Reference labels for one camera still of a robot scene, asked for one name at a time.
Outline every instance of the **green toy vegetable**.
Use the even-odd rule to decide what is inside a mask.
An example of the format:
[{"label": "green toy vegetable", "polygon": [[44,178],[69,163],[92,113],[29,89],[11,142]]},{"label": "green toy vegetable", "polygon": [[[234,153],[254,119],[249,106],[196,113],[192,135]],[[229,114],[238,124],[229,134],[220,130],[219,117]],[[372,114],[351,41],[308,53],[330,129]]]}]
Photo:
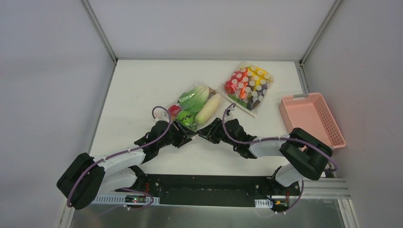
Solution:
[{"label": "green toy vegetable", "polygon": [[182,110],[186,110],[190,113],[198,113],[209,98],[210,89],[207,86],[198,86],[193,90],[183,93],[178,103],[182,107]]},{"label": "green toy vegetable", "polygon": [[189,128],[192,131],[197,129],[197,123],[194,118],[194,115],[188,111],[180,111],[176,116],[176,119],[185,127]]},{"label": "green toy vegetable", "polygon": [[221,95],[213,95],[196,115],[196,121],[198,124],[205,124],[207,120],[215,113],[220,105]]}]

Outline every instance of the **bag of toy vegetables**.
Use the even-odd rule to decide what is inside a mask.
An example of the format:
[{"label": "bag of toy vegetables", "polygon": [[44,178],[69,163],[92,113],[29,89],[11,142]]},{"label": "bag of toy vegetables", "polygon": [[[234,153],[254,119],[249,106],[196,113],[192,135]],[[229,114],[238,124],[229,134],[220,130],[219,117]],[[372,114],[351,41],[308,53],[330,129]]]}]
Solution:
[{"label": "bag of toy vegetables", "polygon": [[172,120],[177,120],[186,128],[197,131],[206,125],[220,106],[221,94],[202,83],[194,84],[167,109]]},{"label": "bag of toy vegetables", "polygon": [[273,75],[245,61],[240,62],[231,77],[222,85],[224,94],[253,116],[257,115]]}]

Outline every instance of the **white table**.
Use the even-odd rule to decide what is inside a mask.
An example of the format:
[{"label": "white table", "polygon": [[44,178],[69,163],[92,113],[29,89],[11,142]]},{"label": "white table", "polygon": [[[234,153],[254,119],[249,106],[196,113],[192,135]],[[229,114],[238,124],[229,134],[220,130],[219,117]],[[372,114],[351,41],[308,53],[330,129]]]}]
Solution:
[{"label": "white table", "polygon": [[[102,111],[90,154],[102,155],[127,148],[154,126],[151,109],[167,106],[195,82],[219,87],[239,61],[119,60]],[[287,133],[278,106],[285,95],[301,94],[294,62],[250,62],[275,77],[261,103],[258,116],[233,111],[251,135]],[[217,116],[230,102],[223,97]],[[167,146],[157,157],[140,165],[145,173],[188,175],[269,176],[287,164],[283,157],[244,159],[232,146],[212,144],[198,137],[180,149]]]}]

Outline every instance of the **white vent grille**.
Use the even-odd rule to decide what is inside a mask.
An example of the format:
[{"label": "white vent grille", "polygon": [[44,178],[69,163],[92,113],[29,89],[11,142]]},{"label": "white vent grille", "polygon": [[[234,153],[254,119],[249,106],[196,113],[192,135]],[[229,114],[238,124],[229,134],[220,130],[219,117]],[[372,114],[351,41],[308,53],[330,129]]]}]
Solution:
[{"label": "white vent grille", "polygon": [[[133,196],[133,195],[119,195],[119,194],[102,194],[95,197],[92,203],[94,204],[126,204],[126,205],[144,205],[149,204],[151,202],[150,197],[145,198],[145,203],[126,203],[125,198],[126,196]],[[154,197],[153,205],[160,204],[160,198]]]},{"label": "white vent grille", "polygon": [[267,199],[255,199],[256,208],[273,208],[273,202]]}]

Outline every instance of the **pink basket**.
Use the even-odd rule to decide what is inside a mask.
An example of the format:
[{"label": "pink basket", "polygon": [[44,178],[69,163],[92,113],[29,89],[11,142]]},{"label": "pink basket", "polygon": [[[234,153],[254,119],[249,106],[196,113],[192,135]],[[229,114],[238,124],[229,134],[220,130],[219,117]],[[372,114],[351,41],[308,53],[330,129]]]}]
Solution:
[{"label": "pink basket", "polygon": [[285,96],[280,112],[288,132],[300,127],[333,148],[345,147],[345,140],[320,93]]}]

